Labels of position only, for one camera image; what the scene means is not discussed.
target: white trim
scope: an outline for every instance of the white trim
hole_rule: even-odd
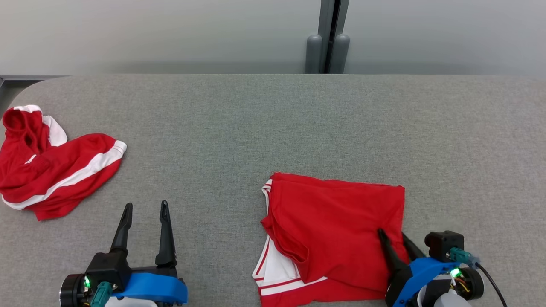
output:
[[[17,111],[25,111],[29,113],[32,113],[34,111],[41,112],[41,108],[35,104],[20,105],[19,107],[13,107],[13,109]]]
[[[27,206],[42,202],[46,200],[48,197],[50,197],[58,188],[75,185],[78,182],[84,179],[87,179],[92,175],[97,174],[99,171],[101,171],[105,167],[121,159],[126,149],[127,149],[127,144],[125,144],[122,141],[116,141],[109,151],[107,151],[106,153],[99,153],[96,156],[94,156],[91,159],[91,161],[89,161],[89,164],[86,165],[86,167],[76,171],[71,176],[68,176],[65,179],[57,182],[56,184],[48,188],[47,192],[44,195],[32,196],[31,198],[21,203],[7,202],[2,196],[2,201],[4,201],[6,205],[17,210],[22,210]]]
[[[48,141],[51,146],[61,146],[68,141],[67,134],[53,117],[42,113],[41,122],[49,127]]]
[[[278,251],[273,240],[269,240],[269,249],[265,263],[262,286],[277,285],[301,277],[298,267],[296,267],[291,259]]]
[[[262,193],[265,195],[265,214],[269,212],[269,192],[271,192],[271,184],[273,184],[273,179],[269,179],[262,187]]]
[[[36,155],[33,155],[30,159],[28,159],[27,162],[25,162],[25,164],[29,164],[32,162],[32,160],[34,160],[34,158],[36,158]]]
[[[308,282],[308,283],[304,283],[303,281],[301,280],[298,280],[298,281],[294,281],[294,282],[291,282],[289,284],[285,284],[285,285],[281,285],[281,286],[277,286],[277,287],[271,287],[271,288],[261,288],[260,291],[262,293],[262,296],[268,296],[268,295],[271,295],[271,294],[276,294],[276,293],[281,293],[281,292],[285,292],[285,291],[290,291],[290,290],[295,290],[295,289],[298,289],[298,288],[302,288],[302,287],[305,287],[305,286],[309,286],[309,285],[312,285],[312,284],[316,284],[318,282],[321,282],[323,280],[326,280],[328,279],[327,277],[321,277],[315,281],[311,281],[311,282]]]
[[[265,262],[266,260],[263,260],[264,264],[262,265],[262,267],[260,268],[260,264],[262,264],[262,259],[264,259],[264,257],[266,257],[266,254],[265,254],[265,251],[268,250],[268,245],[269,245],[269,235],[267,237],[267,239],[265,239],[265,246],[264,246],[264,249],[262,250],[262,254],[260,255],[260,259],[258,260],[258,264],[256,264],[256,267],[254,268],[254,272],[252,273],[252,277],[254,279],[256,278],[263,278],[264,277],[264,273],[265,270],[263,269],[263,267],[265,266]]]
[[[67,134],[64,132],[61,125],[51,116],[44,116],[44,113],[41,111],[41,108],[35,104],[29,104],[19,107],[14,107],[14,110],[23,111],[23,112],[40,112],[41,113],[41,122],[46,124],[49,127],[49,144],[51,146],[61,146],[62,144],[68,141]]]

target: red fabric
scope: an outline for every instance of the red fabric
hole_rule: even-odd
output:
[[[377,230],[408,262],[402,244],[404,187],[275,173],[262,225],[303,282],[326,276],[383,295],[389,271]]]
[[[268,248],[265,250],[257,274],[262,272],[263,264],[268,255]],[[306,284],[303,287],[293,290],[279,290],[282,285],[292,284],[301,281],[301,278],[290,279],[288,281],[279,282],[268,286],[258,286],[260,301],[262,307],[297,307],[309,304],[312,301],[317,302],[339,302],[346,300],[375,300],[383,299],[384,292],[374,291],[365,288],[353,287],[343,282],[333,279],[325,279],[322,281]],[[264,293],[263,290],[274,288],[276,293]]]
[[[54,219],[71,212],[113,176],[125,147],[123,142],[116,143],[112,137],[99,133],[52,146],[50,128],[43,120],[41,110],[9,109],[3,116],[6,139],[0,149],[0,194],[4,202],[11,203],[8,205],[12,208],[17,205],[24,208],[16,209],[34,211],[38,220]],[[111,158],[108,165],[91,163],[111,156],[109,151],[112,149],[118,151],[114,154],[119,160]],[[53,185],[82,170],[91,175],[57,188],[43,201],[26,204],[35,196],[46,195]]]

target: wire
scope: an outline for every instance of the wire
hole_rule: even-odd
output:
[[[476,262],[476,267],[478,267],[480,270],[482,270],[483,274],[485,274],[485,277],[487,277],[487,279],[489,279],[489,282],[491,283],[491,285],[493,286],[493,288],[495,289],[495,291],[498,294],[498,298],[501,299],[502,306],[503,307],[508,307],[508,305],[506,304],[505,298],[502,296],[501,291],[498,289],[497,284],[494,282],[491,275],[489,275],[489,273],[484,269],[484,267],[482,267],[482,265],[479,264],[478,262]]]
[[[458,278],[458,277],[455,277],[455,280],[457,280],[460,284],[463,284],[463,285],[466,286],[466,283],[465,283],[464,280],[462,280],[462,279],[460,279],[460,278]]]
[[[465,289],[466,293],[470,292],[470,290],[466,287],[466,284],[463,281],[459,281],[459,285]]]

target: gray fabric surface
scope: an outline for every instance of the gray fabric surface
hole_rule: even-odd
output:
[[[129,264],[152,265],[170,204],[189,306],[258,306],[260,191],[272,171],[406,187],[403,229],[465,235],[511,306],[546,275],[546,83],[499,76],[112,75],[40,82],[69,139],[128,144],[117,174],[61,219],[0,206],[0,305],[57,306],[134,204]],[[473,306],[500,306],[489,285]],[[384,302],[313,303],[384,306]]]

